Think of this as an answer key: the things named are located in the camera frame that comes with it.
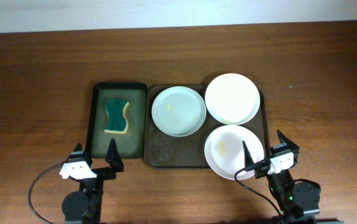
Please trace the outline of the pale blue-white plate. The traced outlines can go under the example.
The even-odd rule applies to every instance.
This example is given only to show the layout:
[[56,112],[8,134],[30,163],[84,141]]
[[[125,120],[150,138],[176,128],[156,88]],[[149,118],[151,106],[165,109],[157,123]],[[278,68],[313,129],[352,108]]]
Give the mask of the pale blue-white plate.
[[173,86],[159,93],[151,117],[163,133],[184,137],[195,133],[206,120],[206,104],[200,94],[186,86]]

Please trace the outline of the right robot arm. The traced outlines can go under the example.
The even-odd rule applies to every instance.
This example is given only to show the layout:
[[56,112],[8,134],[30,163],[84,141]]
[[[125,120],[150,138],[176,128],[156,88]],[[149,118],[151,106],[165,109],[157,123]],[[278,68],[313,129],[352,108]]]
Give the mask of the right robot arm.
[[234,174],[235,181],[241,172],[253,171],[257,179],[265,177],[269,190],[277,204],[254,189],[241,184],[245,189],[266,199],[278,213],[272,223],[316,223],[315,216],[320,213],[318,206],[321,187],[308,179],[293,179],[289,169],[298,162],[300,147],[277,131],[280,144],[270,148],[271,155],[259,162],[253,161],[248,145],[243,142],[245,167]]

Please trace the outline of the white plate with yellow stain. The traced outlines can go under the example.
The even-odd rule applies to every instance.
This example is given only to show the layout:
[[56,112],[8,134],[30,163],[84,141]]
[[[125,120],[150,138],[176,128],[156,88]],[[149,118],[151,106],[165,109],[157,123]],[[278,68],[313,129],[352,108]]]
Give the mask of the white plate with yellow stain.
[[254,162],[264,159],[265,152],[259,138],[242,126],[221,126],[207,137],[204,155],[209,167],[219,176],[229,180],[245,180],[254,176],[254,171],[236,172],[245,167],[246,145]]

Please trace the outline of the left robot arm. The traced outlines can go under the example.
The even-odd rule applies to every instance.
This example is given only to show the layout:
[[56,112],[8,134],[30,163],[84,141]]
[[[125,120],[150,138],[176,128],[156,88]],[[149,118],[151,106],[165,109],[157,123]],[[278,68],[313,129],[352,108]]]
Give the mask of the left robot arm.
[[63,163],[60,175],[79,183],[79,190],[68,194],[62,202],[62,212],[66,223],[100,223],[103,198],[103,184],[114,180],[118,172],[124,171],[117,144],[112,138],[105,161],[108,167],[91,168],[92,158],[78,143]]

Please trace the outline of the green and yellow sponge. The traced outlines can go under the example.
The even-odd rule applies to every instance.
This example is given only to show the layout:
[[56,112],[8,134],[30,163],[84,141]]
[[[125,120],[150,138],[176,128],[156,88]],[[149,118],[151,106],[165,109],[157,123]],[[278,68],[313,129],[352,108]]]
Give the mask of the green and yellow sponge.
[[130,103],[122,99],[109,99],[106,102],[105,109],[108,116],[108,122],[104,129],[105,133],[125,134],[128,131],[128,119],[126,111]]

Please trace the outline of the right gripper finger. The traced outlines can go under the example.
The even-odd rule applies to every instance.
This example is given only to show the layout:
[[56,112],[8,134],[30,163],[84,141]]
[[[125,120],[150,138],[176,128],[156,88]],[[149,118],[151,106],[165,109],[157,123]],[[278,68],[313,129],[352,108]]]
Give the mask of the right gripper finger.
[[298,152],[300,150],[300,147],[289,138],[287,138],[279,129],[277,130],[277,136],[281,142],[280,146],[277,148],[278,152],[283,152],[286,150]]
[[254,164],[254,161],[245,141],[242,142],[242,146],[245,155],[245,167],[252,166]]

